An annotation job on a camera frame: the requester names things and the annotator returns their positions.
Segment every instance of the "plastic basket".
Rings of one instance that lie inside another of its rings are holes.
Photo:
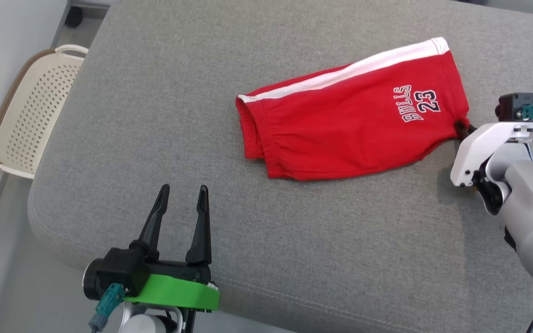
[[[85,47],[63,45],[32,57],[0,109],[0,169],[28,179],[36,168],[67,94],[81,68]]]

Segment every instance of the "caster wheel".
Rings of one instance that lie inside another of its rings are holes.
[[[65,25],[76,28],[83,21],[83,10],[80,7],[71,7],[65,19]]]

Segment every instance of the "red shorts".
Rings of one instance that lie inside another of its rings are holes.
[[[340,179],[421,160],[468,102],[443,38],[239,95],[246,158],[268,176]]]

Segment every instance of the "sofa seam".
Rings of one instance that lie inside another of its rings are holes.
[[[346,314],[350,314],[350,315],[353,315],[353,316],[357,316],[357,317],[361,317],[361,318],[365,318],[367,320],[370,320],[370,321],[375,321],[375,322],[379,322],[379,323],[383,323],[383,324],[386,324],[386,325],[391,325],[393,327],[399,327],[401,329],[406,329],[408,331],[413,331],[413,332],[417,332],[417,333],[427,333],[425,331],[421,331],[420,329],[416,329],[416,328],[412,328],[412,327],[406,327],[406,326],[402,326],[402,325],[398,325],[398,324],[393,324],[391,322],[386,322],[386,321],[383,321],[383,320],[377,320],[375,318],[370,318],[368,316],[364,316],[363,314],[356,314],[354,312],[349,312],[347,310],[342,310],[341,308],[334,308],[332,306],[328,306],[328,305],[324,305],[324,304],[320,304],[320,303],[317,303],[317,302],[313,302],[313,301],[308,301],[308,300],[305,300],[305,299],[302,299],[300,297],[296,297],[296,296],[292,296],[292,295],[288,295],[288,294],[284,294],[284,293],[280,293],[278,291],[274,291],[274,290],[271,290],[271,289],[267,289],[267,288],[264,288],[264,287],[260,287],[260,286],[255,286],[253,284],[249,284],[249,283],[245,283],[245,282],[241,282],[241,281],[237,281],[237,280],[233,280],[231,278],[226,278],[226,277],[220,277],[221,279],[224,279],[224,280],[227,280],[229,282],[233,282],[233,283],[237,283],[237,284],[241,284],[241,285],[244,285],[244,286],[247,286],[247,287],[250,287],[250,288],[256,288],[256,289],[261,289],[261,290],[264,290],[264,291],[268,291],[269,293],[275,293],[277,295],[281,295],[283,297],[288,297],[288,298],[292,298],[292,299],[296,299],[298,301],[302,301],[302,302],[305,302],[305,303],[310,303],[310,304],[313,304],[313,305],[317,305],[317,306],[321,306],[323,308],[330,308],[332,310],[336,310],[336,311],[339,311],[339,312],[343,312],[343,313],[346,313]],[[272,295],[268,295],[268,294],[265,294],[265,293],[261,293],[260,291],[256,291],[256,290],[249,290],[249,291],[253,291],[253,292],[256,292],[256,293],[259,293],[261,295],[265,295],[265,296],[268,296],[268,297],[273,297],[275,299],[278,299],[277,297],[274,297]],[[289,300],[286,300],[286,299],[281,299],[281,301],[286,301],[286,302],[291,302],[291,303],[294,303],[294,304],[298,304],[298,305],[302,305],[302,306],[307,306],[309,308],[313,308],[311,306],[308,306],[308,305],[304,305],[304,304],[300,304],[300,303],[295,303],[293,301],[289,301]],[[346,317],[346,318],[350,318],[350,319],[353,319],[353,320],[356,320],[356,321],[361,321],[361,322],[365,322],[367,324],[372,324],[374,326],[379,326],[379,327],[384,327],[384,326],[381,326],[379,324],[373,324],[373,323],[370,323],[370,322],[366,322],[366,321],[362,321],[362,320],[358,320],[357,318],[353,318],[353,317],[348,317],[348,316],[344,316],[342,314],[335,314],[333,312],[329,312],[327,310],[324,310],[322,308],[313,308],[315,310],[321,310],[323,312],[326,312],[328,314],[332,314],[332,315],[337,315],[337,316],[342,316],[342,317]],[[393,331],[396,331],[395,329],[391,328],[391,327],[384,327],[384,328],[387,328],[387,329],[391,329]]]

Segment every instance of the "white stripe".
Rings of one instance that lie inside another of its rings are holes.
[[[432,38],[419,44],[399,47],[398,49],[372,55],[371,57],[357,61],[341,70],[337,70],[336,72],[315,76],[308,80],[259,93],[256,96],[238,95],[237,97],[244,103],[260,101],[261,99],[279,99],[300,91],[323,89],[354,76],[390,67],[397,63],[442,55],[449,50],[450,47],[448,47],[444,38]]]

